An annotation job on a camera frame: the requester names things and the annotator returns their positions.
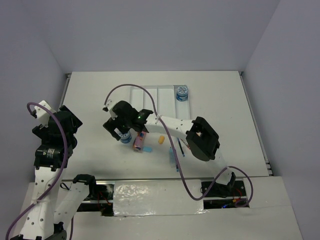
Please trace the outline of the blue jar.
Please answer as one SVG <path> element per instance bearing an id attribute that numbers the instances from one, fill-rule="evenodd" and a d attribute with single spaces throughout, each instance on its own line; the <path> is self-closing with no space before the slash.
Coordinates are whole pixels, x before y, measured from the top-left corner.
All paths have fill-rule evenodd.
<path id="1" fill-rule="evenodd" d="M 186 85 L 179 85 L 176 89 L 176 99 L 180 102 L 187 101 L 189 97 L 189 89 Z"/>
<path id="2" fill-rule="evenodd" d="M 119 136 L 120 136 L 120 142 L 123 144 L 128 144 L 132 140 L 132 134 L 130 131 L 128 131 L 127 133 L 120 133 Z"/>

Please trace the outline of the pink tube of markers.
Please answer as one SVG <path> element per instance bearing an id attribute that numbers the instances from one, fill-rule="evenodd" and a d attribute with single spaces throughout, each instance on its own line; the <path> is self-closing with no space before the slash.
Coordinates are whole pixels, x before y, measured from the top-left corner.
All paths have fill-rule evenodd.
<path id="1" fill-rule="evenodd" d="M 138 132 L 137 136 L 134 139 L 132 149 L 134 152 L 141 152 L 144 147 L 144 140 L 145 140 L 146 132 Z"/>

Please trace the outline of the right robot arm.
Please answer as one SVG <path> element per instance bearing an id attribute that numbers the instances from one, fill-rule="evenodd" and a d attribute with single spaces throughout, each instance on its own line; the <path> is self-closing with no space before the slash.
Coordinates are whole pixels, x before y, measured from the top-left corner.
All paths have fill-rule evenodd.
<path id="1" fill-rule="evenodd" d="M 125 100 L 107 100 L 103 111 L 109 113 L 110 118 L 103 127 L 118 141 L 121 140 L 122 135 L 126 135 L 131 130 L 138 134 L 142 132 L 166 134 L 171 143 L 173 143 L 172 137 L 186 141 L 195 158 L 203 162 L 214 161 L 220 168 L 207 191 L 217 185 L 221 195 L 230 195 L 235 189 L 236 176 L 222 158 L 218 133 L 203 117 L 198 116 L 194 120 L 168 117 L 158 113 L 154 100 L 151 104 L 152 110 L 138 111 Z"/>

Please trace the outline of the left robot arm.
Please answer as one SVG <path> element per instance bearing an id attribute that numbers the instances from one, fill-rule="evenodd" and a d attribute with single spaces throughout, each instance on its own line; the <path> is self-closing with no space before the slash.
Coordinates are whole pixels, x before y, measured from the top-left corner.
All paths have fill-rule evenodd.
<path id="1" fill-rule="evenodd" d="M 66 106 L 54 110 L 46 101 L 27 103 L 29 113 L 39 121 L 32 133 L 41 140 L 35 151 L 35 181 L 33 199 L 10 225 L 12 229 L 23 217 L 26 220 L 15 240 L 68 240 L 72 234 L 73 217 L 85 200 L 97 196 L 93 175 L 78 174 L 64 199 L 58 203 L 58 193 L 64 170 L 78 141 L 75 134 L 83 124 Z"/>

